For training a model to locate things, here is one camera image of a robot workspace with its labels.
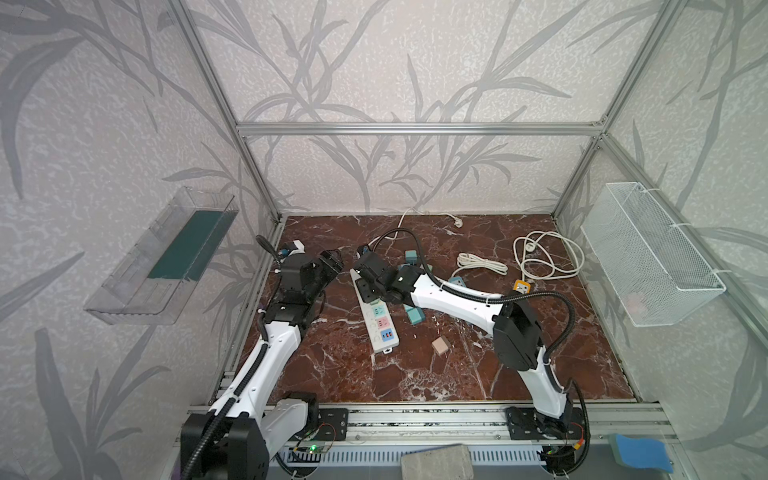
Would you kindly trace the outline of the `white multicolour power strip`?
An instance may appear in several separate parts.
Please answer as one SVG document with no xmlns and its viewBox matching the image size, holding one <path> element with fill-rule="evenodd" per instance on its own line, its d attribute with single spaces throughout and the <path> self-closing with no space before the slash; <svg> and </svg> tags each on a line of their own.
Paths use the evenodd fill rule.
<svg viewBox="0 0 768 480">
<path fill-rule="evenodd" d="M 364 283 L 354 269 L 350 270 L 350 276 L 373 351 L 390 354 L 399 345 L 399 337 L 387 304 L 364 293 Z"/>
</svg>

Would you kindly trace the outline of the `blue power strip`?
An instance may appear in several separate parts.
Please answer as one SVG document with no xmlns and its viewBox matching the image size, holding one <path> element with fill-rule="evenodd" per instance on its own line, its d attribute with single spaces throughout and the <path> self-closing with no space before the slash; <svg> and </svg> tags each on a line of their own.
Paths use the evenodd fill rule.
<svg viewBox="0 0 768 480">
<path fill-rule="evenodd" d="M 461 276 L 453 276 L 449 279 L 449 282 L 455 285 L 465 287 L 466 284 Z"/>
</svg>

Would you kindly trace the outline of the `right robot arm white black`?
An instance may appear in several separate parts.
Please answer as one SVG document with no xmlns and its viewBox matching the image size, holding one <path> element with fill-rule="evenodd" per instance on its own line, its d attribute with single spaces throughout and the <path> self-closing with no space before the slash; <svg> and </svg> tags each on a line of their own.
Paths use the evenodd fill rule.
<svg viewBox="0 0 768 480">
<path fill-rule="evenodd" d="M 359 276 L 355 284 L 366 303 L 381 300 L 438 311 L 491 335 L 499 362 L 519 374 L 533 401 L 533 412 L 515 411 L 514 423 L 546 438 L 568 433 L 573 402 L 551 364 L 551 354 L 576 324 L 574 305 L 566 296 L 551 291 L 508 296 L 483 293 L 439 279 L 424 265 L 394 266 L 367 245 L 358 248 L 353 270 Z M 565 328 L 549 345 L 530 306 L 532 299 L 544 297 L 562 301 L 567 311 Z"/>
</svg>

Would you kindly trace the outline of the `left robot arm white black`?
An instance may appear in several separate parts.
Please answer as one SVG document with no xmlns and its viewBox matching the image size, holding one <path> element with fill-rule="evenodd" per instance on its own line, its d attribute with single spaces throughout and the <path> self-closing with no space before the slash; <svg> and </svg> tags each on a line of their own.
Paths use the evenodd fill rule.
<svg viewBox="0 0 768 480">
<path fill-rule="evenodd" d="M 315 395 L 291 394 L 266 408 L 290 357 L 317 318 L 317 300 L 344 268 L 337 249 L 310 257 L 300 242 L 276 251 L 278 281 L 259 318 L 260 338 L 225 392 L 204 414 L 188 417 L 180 435 L 183 479 L 263 479 L 292 437 L 315 429 Z"/>
</svg>

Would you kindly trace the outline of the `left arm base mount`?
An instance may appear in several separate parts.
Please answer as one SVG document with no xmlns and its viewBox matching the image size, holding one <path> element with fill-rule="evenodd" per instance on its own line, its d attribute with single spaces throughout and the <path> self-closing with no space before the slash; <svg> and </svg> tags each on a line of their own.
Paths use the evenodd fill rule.
<svg viewBox="0 0 768 480">
<path fill-rule="evenodd" d="M 349 427 L 347 408 L 320 408 L 315 420 L 295 435 L 296 440 L 307 442 L 336 442 L 344 441 Z"/>
</svg>

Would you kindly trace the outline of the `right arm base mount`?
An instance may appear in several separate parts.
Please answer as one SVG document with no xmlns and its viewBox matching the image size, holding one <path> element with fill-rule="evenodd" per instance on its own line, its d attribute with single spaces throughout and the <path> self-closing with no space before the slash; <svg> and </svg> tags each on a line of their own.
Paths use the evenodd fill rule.
<svg viewBox="0 0 768 480">
<path fill-rule="evenodd" d="M 586 434 L 584 411 L 567 401 L 559 418 L 541 414 L 533 407 L 511 406 L 504 410 L 511 440 L 569 442 L 581 440 Z"/>
</svg>

